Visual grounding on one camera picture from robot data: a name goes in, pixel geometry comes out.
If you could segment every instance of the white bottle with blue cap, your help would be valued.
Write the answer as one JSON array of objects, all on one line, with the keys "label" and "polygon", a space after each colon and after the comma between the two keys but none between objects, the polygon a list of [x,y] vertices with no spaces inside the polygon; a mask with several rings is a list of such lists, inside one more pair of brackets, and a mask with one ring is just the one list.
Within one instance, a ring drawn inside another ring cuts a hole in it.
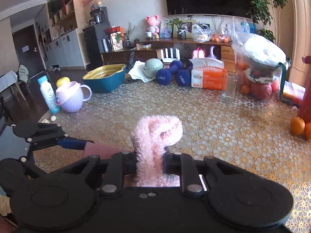
[{"label": "white bottle with blue cap", "polygon": [[51,114],[56,114],[60,111],[60,106],[57,106],[55,103],[55,93],[51,83],[48,82],[48,78],[46,77],[46,75],[40,77],[38,79],[38,83],[40,84],[40,91],[43,95],[46,105],[51,111]]}]

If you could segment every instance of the purple cup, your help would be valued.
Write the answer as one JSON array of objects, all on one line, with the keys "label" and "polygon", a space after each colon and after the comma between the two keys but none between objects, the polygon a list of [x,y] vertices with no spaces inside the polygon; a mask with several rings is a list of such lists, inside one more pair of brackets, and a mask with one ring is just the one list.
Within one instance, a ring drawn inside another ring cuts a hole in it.
[{"label": "purple cup", "polygon": [[[83,91],[81,88],[87,88],[90,91],[90,96],[88,98],[84,98]],[[61,108],[64,111],[69,113],[77,112],[83,105],[83,102],[88,101],[92,96],[92,90],[87,85],[81,85],[78,90],[63,104],[61,104]]]}]

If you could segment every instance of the white tablecloth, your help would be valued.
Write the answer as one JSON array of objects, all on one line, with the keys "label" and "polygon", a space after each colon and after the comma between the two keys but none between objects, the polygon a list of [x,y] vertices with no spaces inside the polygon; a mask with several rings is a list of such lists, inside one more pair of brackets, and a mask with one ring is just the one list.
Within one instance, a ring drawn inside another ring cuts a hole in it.
[{"label": "white tablecloth", "polygon": [[14,71],[9,71],[7,74],[0,77],[0,92],[17,82],[17,74]]}]

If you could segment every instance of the dark floor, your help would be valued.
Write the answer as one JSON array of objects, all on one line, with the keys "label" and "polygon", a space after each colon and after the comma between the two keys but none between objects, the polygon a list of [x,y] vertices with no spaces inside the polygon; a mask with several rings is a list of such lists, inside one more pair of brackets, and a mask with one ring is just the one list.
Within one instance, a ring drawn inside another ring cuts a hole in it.
[{"label": "dark floor", "polygon": [[21,95],[18,95],[20,101],[15,98],[11,98],[8,102],[6,102],[6,106],[10,110],[13,122],[17,123],[25,119],[38,121],[46,113],[46,111],[48,111],[48,107],[40,92],[40,86],[37,82],[38,78],[46,74],[53,89],[56,90],[56,81],[58,79],[62,77],[69,77],[71,81],[77,81],[83,84],[82,77],[86,73],[86,70],[56,70],[52,72],[44,72],[39,74],[37,77],[32,78],[29,88],[33,97],[31,97],[26,90],[23,90],[26,101],[21,97]]}]

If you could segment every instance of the blue bottle cap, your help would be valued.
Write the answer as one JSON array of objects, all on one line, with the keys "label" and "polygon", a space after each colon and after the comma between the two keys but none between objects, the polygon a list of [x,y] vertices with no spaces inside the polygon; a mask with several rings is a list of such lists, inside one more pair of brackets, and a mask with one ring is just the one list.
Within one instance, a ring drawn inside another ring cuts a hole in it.
[{"label": "blue bottle cap", "polygon": [[41,84],[41,83],[43,83],[44,81],[47,81],[47,80],[48,80],[48,77],[46,77],[46,75],[44,75],[44,76],[42,76],[42,77],[40,77],[38,79],[38,83]]}]

